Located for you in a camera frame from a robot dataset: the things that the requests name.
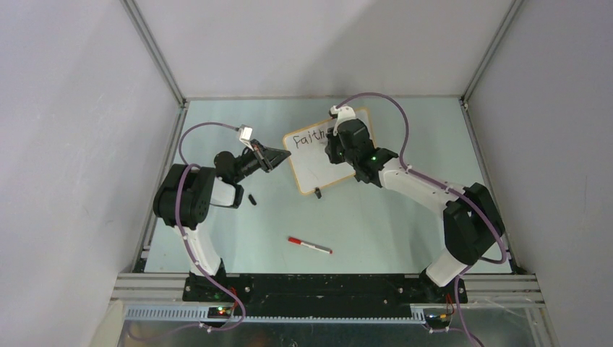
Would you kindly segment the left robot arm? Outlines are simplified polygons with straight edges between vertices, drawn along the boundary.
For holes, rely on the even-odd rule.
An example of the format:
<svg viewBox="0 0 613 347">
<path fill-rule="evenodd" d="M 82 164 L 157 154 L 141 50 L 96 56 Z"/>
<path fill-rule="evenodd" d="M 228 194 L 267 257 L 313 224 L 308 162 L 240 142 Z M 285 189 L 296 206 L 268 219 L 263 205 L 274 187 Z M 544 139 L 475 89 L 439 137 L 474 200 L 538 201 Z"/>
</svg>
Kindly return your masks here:
<svg viewBox="0 0 613 347">
<path fill-rule="evenodd" d="M 251 140 L 240 155 L 219 152 L 212 167 L 175 163 L 159 186 L 154 215 L 181 237 L 190 272 L 204 277 L 200 290 L 209 300 L 220 301 L 228 292 L 228 281 L 217 274 L 222 258 L 203 226 L 210 208 L 238 208 L 244 196 L 241 181 L 257 171 L 271 172 L 290 156 L 288 150 Z"/>
</svg>

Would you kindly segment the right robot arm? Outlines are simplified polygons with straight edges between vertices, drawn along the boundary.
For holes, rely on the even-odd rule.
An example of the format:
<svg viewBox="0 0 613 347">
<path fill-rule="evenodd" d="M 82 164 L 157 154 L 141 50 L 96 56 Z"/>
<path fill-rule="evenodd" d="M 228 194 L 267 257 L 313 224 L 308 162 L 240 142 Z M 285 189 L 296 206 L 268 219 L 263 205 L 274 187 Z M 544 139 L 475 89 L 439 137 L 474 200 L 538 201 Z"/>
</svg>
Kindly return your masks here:
<svg viewBox="0 0 613 347">
<path fill-rule="evenodd" d="M 501 260 L 506 260 L 505 227 L 484 185 L 457 187 L 409 168 L 397 153 L 376 147 L 359 119 L 337 119 L 327 131 L 325 153 L 332 164 L 350 165 L 357 181 L 401 193 L 442 219 L 445 246 L 423 271 L 420 283 L 427 301 L 446 297 L 449 283 L 483 260 L 493 244 L 501 249 Z"/>
</svg>

